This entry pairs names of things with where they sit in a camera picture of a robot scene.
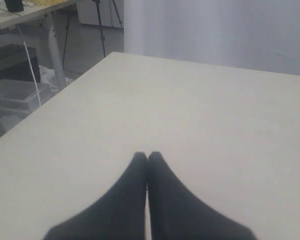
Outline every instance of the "clear plastic box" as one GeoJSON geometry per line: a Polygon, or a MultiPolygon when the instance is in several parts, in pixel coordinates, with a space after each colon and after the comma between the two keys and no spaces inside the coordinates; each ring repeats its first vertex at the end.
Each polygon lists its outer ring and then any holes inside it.
{"type": "MultiPolygon", "coordinates": [[[[41,103],[53,97],[48,84],[37,83],[41,103]]],[[[30,114],[39,107],[35,84],[19,80],[0,80],[0,109],[30,114]]]]}

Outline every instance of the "desk leg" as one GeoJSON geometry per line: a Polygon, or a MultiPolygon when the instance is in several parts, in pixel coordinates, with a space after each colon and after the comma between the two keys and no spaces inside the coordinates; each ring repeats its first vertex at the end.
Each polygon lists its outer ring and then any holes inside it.
{"type": "Polygon", "coordinates": [[[59,91],[61,91],[67,86],[67,84],[64,69],[62,67],[62,61],[60,58],[55,25],[51,13],[48,13],[46,15],[46,29],[48,32],[48,47],[52,58],[56,83],[58,85],[59,91]]]}

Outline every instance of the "white cabinet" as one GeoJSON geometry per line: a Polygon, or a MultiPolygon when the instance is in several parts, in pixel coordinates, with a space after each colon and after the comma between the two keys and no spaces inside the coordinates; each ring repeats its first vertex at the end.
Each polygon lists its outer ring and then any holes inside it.
{"type": "MultiPolygon", "coordinates": [[[[124,0],[115,0],[121,20],[124,22],[124,0]]],[[[96,3],[81,0],[77,3],[79,21],[82,24],[99,25],[96,3]]],[[[113,0],[100,0],[100,15],[103,26],[120,28],[113,0]]]]}

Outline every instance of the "table surface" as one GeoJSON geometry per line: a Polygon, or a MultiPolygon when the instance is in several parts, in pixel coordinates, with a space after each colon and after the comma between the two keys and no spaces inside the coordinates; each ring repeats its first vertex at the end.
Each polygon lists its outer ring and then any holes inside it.
{"type": "Polygon", "coordinates": [[[42,239],[135,151],[262,240],[300,240],[300,76],[112,53],[0,138],[0,240],[42,239]]]}
{"type": "Polygon", "coordinates": [[[33,18],[75,4],[77,1],[78,0],[67,0],[52,6],[25,6],[24,11],[16,13],[8,12],[6,6],[2,6],[0,9],[0,29],[30,21],[33,18]]]}

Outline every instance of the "tripod leg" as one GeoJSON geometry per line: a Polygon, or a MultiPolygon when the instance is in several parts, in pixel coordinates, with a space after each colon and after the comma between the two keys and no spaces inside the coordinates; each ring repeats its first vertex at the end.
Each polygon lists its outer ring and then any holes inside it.
{"type": "Polygon", "coordinates": [[[62,58],[62,67],[65,69],[65,57],[67,50],[67,42],[68,42],[68,33],[70,27],[70,14],[67,14],[66,26],[65,26],[65,41],[64,41],[64,49],[63,49],[63,58],[62,58]]]}
{"type": "Polygon", "coordinates": [[[123,22],[121,21],[121,18],[120,18],[120,14],[119,14],[119,12],[118,12],[118,8],[117,8],[116,1],[115,1],[115,0],[112,0],[112,3],[113,3],[113,6],[114,6],[114,9],[115,9],[116,16],[118,17],[118,21],[119,21],[119,24],[120,24],[120,26],[121,26],[121,29],[123,30],[123,29],[124,29],[124,25],[123,25],[123,22]]]}
{"type": "Polygon", "coordinates": [[[101,36],[101,41],[102,41],[102,50],[103,50],[103,56],[106,57],[106,49],[105,49],[105,36],[104,36],[104,30],[102,27],[102,23],[101,23],[101,15],[100,15],[100,0],[92,0],[93,2],[95,2],[96,5],[96,12],[98,14],[98,20],[99,20],[99,30],[100,30],[100,36],[101,36]]]}

